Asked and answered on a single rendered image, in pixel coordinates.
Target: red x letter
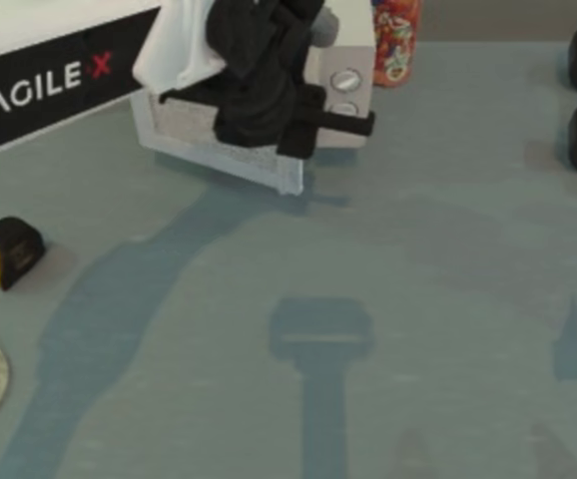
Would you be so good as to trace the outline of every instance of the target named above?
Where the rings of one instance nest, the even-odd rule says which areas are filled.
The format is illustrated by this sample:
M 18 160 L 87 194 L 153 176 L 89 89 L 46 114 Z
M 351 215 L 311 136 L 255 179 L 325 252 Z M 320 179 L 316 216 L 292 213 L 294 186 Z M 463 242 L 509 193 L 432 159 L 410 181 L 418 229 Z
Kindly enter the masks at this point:
M 94 63 L 94 70 L 91 74 L 91 77 L 95 80 L 103 73 L 105 75 L 111 74 L 111 69 L 109 68 L 109 60 L 111 60 L 111 52 L 105 52 L 104 55 L 94 55 L 93 56 L 93 63 Z

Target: table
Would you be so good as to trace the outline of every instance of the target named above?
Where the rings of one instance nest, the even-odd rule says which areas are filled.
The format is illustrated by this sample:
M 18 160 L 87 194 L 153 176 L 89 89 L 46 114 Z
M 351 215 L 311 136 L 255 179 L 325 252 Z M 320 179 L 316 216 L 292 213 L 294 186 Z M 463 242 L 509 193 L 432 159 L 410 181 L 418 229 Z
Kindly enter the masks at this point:
M 52 244 L 0 293 L 0 479 L 577 478 L 565 51 L 421 44 L 299 199 L 126 104 L 0 154 Z

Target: table surface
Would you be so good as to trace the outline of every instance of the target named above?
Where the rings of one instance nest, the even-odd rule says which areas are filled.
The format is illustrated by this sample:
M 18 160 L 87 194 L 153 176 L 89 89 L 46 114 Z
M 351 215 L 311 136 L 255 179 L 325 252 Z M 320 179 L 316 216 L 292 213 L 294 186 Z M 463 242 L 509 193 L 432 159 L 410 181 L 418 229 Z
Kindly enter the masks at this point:
M 0 154 L 51 244 L 0 293 L 0 479 L 577 479 L 565 51 L 422 44 L 298 199 L 127 104 Z

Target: black and yellow tape measure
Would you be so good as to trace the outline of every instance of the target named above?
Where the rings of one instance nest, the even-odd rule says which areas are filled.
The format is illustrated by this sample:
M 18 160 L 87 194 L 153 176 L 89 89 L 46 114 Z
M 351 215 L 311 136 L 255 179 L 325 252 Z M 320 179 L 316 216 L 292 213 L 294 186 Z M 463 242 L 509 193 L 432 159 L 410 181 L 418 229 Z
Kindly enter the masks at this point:
M 19 218 L 0 220 L 0 289 L 7 290 L 45 254 L 42 235 Z

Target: robotic arm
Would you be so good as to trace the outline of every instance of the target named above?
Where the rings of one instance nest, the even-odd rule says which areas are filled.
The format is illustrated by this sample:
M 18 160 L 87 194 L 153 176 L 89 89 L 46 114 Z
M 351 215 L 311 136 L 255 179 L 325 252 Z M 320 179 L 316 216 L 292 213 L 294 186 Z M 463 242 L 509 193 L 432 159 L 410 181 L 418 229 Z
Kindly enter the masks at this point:
M 214 110 L 216 142 L 231 147 L 277 147 L 277 155 L 306 160 L 322 145 L 344 147 L 342 137 L 329 136 L 327 145 L 321 131 L 356 144 L 374 122 L 364 68 L 372 69 L 374 43 L 360 50 L 360 68 L 323 77 L 339 58 L 359 58 L 349 41 L 356 22 L 373 37 L 370 2 L 327 3 L 35 0 L 0 12 L 0 150 L 136 94 L 141 140 L 145 112 L 137 108 L 150 110 L 155 124 L 159 114 L 191 104 Z M 328 56 L 317 47 L 326 36 Z M 359 100 L 339 101 L 348 95 Z M 158 101 L 148 106 L 145 96 Z

